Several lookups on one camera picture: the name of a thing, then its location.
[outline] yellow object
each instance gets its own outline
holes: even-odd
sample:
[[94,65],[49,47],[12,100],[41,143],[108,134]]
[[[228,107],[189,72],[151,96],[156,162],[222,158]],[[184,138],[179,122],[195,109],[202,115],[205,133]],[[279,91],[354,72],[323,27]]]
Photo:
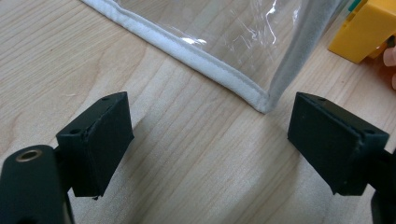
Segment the yellow object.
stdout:
[[362,0],[346,18],[329,50],[353,63],[378,56],[396,34],[396,0]]

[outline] wood grain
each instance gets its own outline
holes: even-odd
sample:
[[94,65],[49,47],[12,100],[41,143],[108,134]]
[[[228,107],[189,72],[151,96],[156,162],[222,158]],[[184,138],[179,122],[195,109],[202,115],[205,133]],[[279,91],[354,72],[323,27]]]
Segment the wood grain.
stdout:
[[287,140],[296,91],[326,97],[391,134],[396,101],[380,61],[350,63],[323,36],[279,106],[233,93],[77,0],[0,1],[0,163],[55,134],[106,94],[128,91],[135,140],[77,223],[372,223],[372,188],[333,196]]

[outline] table surface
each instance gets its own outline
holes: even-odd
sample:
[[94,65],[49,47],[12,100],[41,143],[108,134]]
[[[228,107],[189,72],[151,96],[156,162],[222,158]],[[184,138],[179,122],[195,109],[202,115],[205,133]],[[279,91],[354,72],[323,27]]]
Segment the table surface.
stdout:
[[357,65],[322,37],[275,111],[232,92],[78,0],[0,2],[0,164],[55,134],[97,99],[128,91],[135,140],[105,196],[69,192],[77,223],[372,223],[361,197],[330,188],[287,140],[295,92],[323,96],[390,134],[394,68]]

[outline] transparent plastic pouch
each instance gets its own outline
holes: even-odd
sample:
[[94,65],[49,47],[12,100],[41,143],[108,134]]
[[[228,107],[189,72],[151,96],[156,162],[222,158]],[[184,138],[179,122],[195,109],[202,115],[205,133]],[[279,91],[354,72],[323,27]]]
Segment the transparent plastic pouch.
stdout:
[[83,0],[129,31],[272,110],[343,0]]

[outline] black mechanical part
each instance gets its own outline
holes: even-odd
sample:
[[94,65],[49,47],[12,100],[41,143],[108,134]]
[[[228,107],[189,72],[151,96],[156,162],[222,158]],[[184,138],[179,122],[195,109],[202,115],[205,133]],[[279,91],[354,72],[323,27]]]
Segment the black mechanical part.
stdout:
[[4,162],[0,223],[73,223],[52,147],[19,150]]
[[9,156],[0,178],[0,223],[74,223],[67,191],[103,196],[134,139],[126,92],[97,101],[58,134],[59,146]]
[[396,156],[384,149],[387,133],[324,98],[297,92],[288,137],[334,194],[362,195],[370,184],[373,221],[396,221]]
[[93,104],[64,127],[56,138],[73,176],[77,197],[103,196],[128,145],[134,139],[126,92]]

